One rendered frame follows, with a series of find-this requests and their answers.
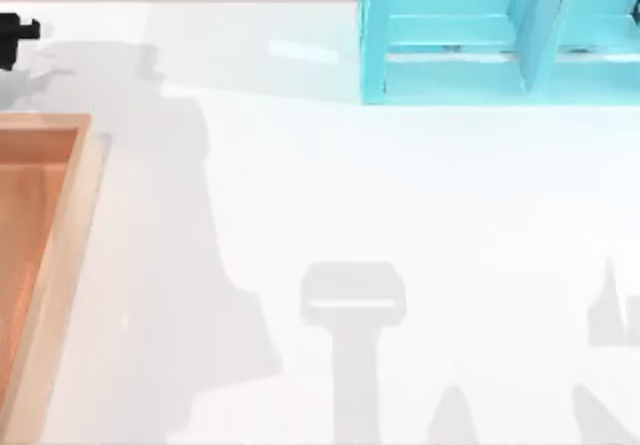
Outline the light blue rack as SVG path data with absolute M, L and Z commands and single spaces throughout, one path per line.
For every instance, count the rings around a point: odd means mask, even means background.
M 358 0 L 366 104 L 640 105 L 640 0 Z

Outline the shallow salmon-coloured box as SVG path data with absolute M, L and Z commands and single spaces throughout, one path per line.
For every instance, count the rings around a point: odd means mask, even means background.
M 108 143 L 88 114 L 0 113 L 0 445 L 37 445 Z

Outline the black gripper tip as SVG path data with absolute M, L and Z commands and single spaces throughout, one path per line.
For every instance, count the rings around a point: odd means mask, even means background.
M 38 40 L 40 37 L 41 23 L 38 20 L 22 24 L 18 14 L 0 13 L 0 70 L 13 70 L 20 41 Z

